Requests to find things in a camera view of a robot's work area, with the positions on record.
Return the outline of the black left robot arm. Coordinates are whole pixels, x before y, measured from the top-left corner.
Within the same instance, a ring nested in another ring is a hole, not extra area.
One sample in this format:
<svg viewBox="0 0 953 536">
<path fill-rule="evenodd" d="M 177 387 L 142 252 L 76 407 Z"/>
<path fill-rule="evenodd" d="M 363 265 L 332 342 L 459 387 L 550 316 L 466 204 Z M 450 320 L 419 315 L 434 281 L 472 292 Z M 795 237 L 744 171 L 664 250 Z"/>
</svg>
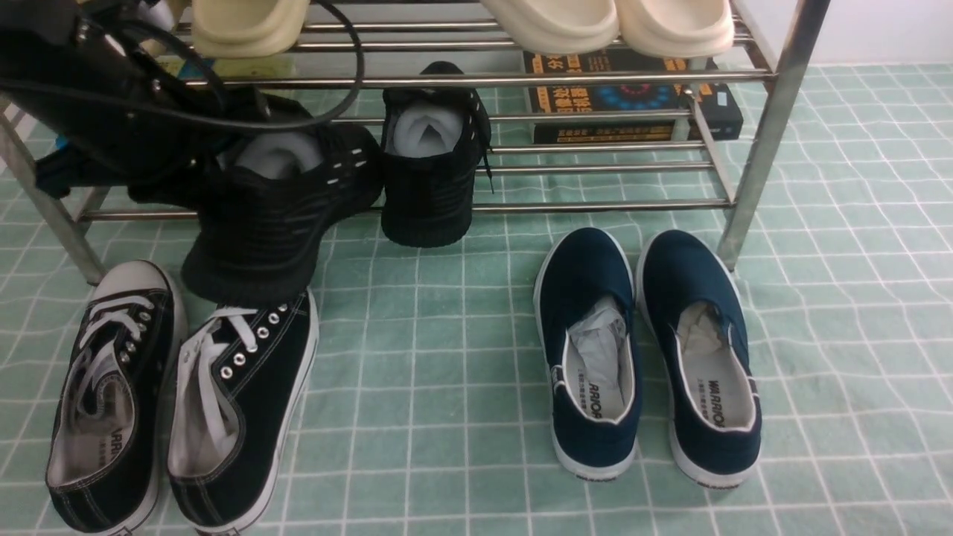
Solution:
<svg viewBox="0 0 953 536">
<path fill-rule="evenodd" d="M 253 87 L 227 87 L 208 66 L 204 88 L 170 74 L 139 45 L 176 37 L 133 19 L 126 1 L 2 3 L 2 92 L 67 141 L 38 160 L 35 186 L 125 187 L 139 203 L 194 209 L 225 152 L 245 135 L 310 122 L 303 106 Z"/>
</svg>

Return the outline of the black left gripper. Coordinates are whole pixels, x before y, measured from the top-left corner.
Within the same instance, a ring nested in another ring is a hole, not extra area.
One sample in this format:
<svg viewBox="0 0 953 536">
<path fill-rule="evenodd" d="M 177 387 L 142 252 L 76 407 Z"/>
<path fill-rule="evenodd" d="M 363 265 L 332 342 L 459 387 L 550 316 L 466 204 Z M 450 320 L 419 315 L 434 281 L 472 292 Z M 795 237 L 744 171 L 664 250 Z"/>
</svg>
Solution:
<svg viewBox="0 0 953 536">
<path fill-rule="evenodd" d="M 242 137 L 292 132 L 313 118 L 294 100 L 258 89 L 136 92 L 95 102 L 89 92 L 34 92 L 34 116 L 67 141 L 35 164 L 52 198 L 75 188 L 130 187 L 139 200 L 174 200 Z"/>
</svg>

